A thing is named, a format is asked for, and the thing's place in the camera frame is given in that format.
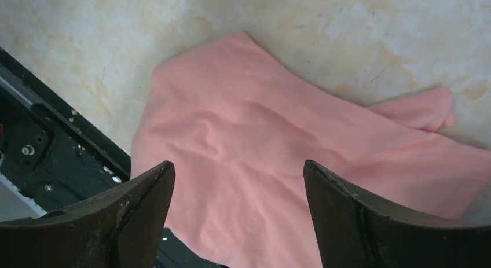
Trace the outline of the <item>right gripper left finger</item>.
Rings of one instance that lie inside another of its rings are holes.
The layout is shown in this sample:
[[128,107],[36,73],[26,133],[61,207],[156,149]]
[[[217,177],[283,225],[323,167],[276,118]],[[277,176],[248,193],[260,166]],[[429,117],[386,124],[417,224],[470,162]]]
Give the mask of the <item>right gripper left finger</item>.
[[40,218],[1,223],[2,267],[152,267],[175,184],[164,161]]

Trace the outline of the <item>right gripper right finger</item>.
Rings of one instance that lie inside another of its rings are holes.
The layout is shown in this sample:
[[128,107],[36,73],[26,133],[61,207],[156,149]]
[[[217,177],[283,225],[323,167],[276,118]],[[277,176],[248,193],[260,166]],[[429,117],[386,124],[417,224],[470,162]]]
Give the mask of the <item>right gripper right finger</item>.
[[489,267],[490,226],[404,207],[313,160],[303,168],[323,267]]

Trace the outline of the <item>pink cloth towel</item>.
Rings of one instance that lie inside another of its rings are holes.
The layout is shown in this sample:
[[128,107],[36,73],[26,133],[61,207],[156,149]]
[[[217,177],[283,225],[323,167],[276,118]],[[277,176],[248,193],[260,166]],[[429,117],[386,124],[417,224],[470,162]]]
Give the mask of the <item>pink cloth towel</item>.
[[168,160],[166,227],[229,267],[320,267],[307,159],[395,203],[459,219],[490,181],[490,152],[438,134],[455,121],[439,87],[367,108],[296,77],[245,32],[157,67],[131,176]]

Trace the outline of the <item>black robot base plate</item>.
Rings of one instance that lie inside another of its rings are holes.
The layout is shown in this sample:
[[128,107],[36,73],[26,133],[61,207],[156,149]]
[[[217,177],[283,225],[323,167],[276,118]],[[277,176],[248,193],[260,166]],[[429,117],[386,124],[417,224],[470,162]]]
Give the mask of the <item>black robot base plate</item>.
[[[1,223],[40,218],[119,186],[130,156],[1,51]],[[152,267],[214,267],[163,227]]]

